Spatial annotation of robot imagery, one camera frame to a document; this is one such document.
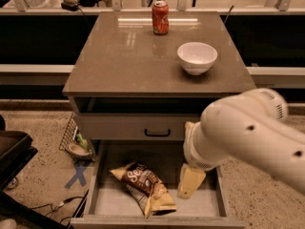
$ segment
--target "desk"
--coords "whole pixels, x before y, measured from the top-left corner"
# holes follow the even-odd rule
[[[179,65],[176,51],[190,41],[210,44],[218,52],[205,74],[189,75]],[[215,12],[170,12],[170,31],[163,36],[153,34],[149,12],[101,13],[64,88],[82,135],[105,142],[96,158],[85,216],[71,224],[75,228],[243,228],[227,219],[218,169],[198,189],[199,198],[187,206],[176,197],[176,181],[183,163],[185,122],[198,121],[204,108],[219,97],[254,88]],[[106,153],[107,160],[102,160]],[[145,159],[158,171],[166,164],[173,175],[165,176],[166,169],[158,175],[169,185],[180,208],[177,213],[143,219],[134,206],[120,210],[134,203],[125,197],[119,208],[110,200],[112,208],[105,205],[108,198],[123,195],[107,185],[114,181],[103,167],[119,165],[126,156]],[[197,199],[205,202],[198,204]]]

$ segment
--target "floor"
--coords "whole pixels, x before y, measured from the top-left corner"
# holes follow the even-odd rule
[[[60,149],[67,127],[71,124],[68,101],[1,100],[0,114],[7,121],[7,130],[24,131],[33,139],[38,154],[17,176],[20,183],[6,193],[28,207],[74,198],[58,212],[50,206],[36,209],[63,224],[76,209],[88,190],[93,163],[84,171],[85,182],[71,181],[75,175],[74,160]],[[292,108],[287,124],[305,133],[303,108]],[[256,168],[229,158],[221,165],[225,197],[230,219],[245,222],[246,229],[301,229],[305,224],[305,196]],[[18,229],[36,228],[14,215]]]

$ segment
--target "can lid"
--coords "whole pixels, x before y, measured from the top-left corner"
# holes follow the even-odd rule
[[[157,6],[157,7],[164,7],[164,6],[167,5],[167,3],[164,0],[156,0],[154,2],[154,5]]]

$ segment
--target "power adapter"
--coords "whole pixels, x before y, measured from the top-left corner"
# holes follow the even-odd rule
[[[63,3],[61,3],[61,8],[63,10],[78,11],[78,4],[69,1],[64,1]]]

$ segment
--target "can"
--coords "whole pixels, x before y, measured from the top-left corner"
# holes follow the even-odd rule
[[[164,0],[156,0],[152,6],[152,27],[155,34],[169,32],[169,6]]]

